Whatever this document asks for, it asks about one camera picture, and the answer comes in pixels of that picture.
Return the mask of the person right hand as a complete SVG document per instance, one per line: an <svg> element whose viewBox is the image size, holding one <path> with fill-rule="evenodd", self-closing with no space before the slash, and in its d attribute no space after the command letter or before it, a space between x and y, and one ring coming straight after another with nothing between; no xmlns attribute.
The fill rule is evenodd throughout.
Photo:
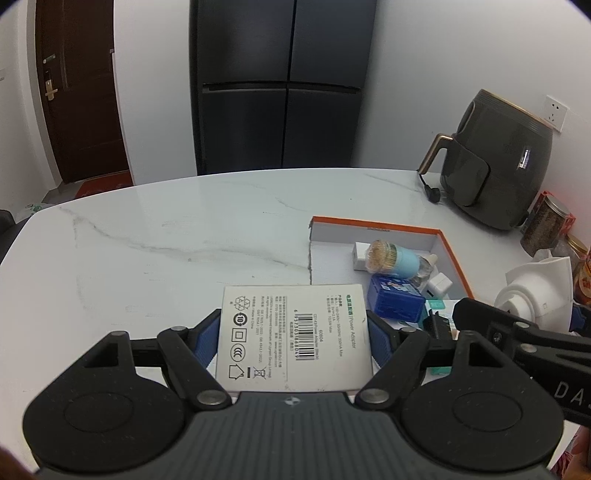
<svg viewBox="0 0 591 480"><path fill-rule="evenodd" d="M580 427L569 447L551 469L562 480L591 480L590 430Z"/></svg>

